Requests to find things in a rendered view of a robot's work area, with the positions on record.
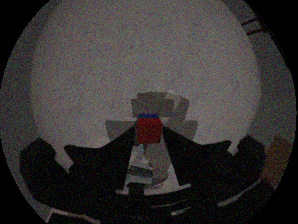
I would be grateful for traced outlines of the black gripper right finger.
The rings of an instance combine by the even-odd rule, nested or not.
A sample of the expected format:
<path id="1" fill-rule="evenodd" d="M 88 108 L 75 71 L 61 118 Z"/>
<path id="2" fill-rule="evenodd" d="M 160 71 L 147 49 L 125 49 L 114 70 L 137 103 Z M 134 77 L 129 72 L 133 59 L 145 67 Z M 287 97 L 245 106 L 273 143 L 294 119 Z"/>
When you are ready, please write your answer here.
<path id="1" fill-rule="evenodd" d="M 186 139 L 173 129 L 162 127 L 166 149 L 178 180 L 178 186 L 190 184 L 190 177 L 196 175 L 209 157 L 216 156 L 230 147 L 230 140 L 223 140 L 216 144 L 198 144 L 196 141 Z"/>

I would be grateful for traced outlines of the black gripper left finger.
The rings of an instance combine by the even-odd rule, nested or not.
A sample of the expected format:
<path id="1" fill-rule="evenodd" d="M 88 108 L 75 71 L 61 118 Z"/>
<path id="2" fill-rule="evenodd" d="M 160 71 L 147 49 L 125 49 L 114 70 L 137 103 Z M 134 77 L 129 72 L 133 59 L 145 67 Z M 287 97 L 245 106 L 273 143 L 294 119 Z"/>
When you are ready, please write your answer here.
<path id="1" fill-rule="evenodd" d="M 76 145 L 64 145 L 65 153 L 76 163 L 85 167 L 97 169 L 105 173 L 106 177 L 117 189 L 124 190 L 126 172 L 134 144 L 134 127 L 116 137 L 101 148 L 82 148 Z"/>

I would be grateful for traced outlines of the red block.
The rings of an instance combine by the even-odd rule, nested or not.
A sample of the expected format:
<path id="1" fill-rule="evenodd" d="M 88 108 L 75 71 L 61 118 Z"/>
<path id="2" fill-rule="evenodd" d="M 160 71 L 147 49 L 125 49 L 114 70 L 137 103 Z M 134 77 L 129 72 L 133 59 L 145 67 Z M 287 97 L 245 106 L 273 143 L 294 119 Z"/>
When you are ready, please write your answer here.
<path id="1" fill-rule="evenodd" d="M 137 120 L 137 144 L 160 143 L 161 119 Z"/>

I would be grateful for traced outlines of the blue block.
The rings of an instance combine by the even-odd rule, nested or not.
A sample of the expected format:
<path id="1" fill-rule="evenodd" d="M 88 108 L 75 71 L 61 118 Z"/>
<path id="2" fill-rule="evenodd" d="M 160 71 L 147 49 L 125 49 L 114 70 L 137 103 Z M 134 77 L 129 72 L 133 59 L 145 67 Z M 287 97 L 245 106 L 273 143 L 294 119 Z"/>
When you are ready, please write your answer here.
<path id="1" fill-rule="evenodd" d="M 138 113 L 138 119 L 160 119 L 158 115 L 146 115 L 146 113 Z"/>

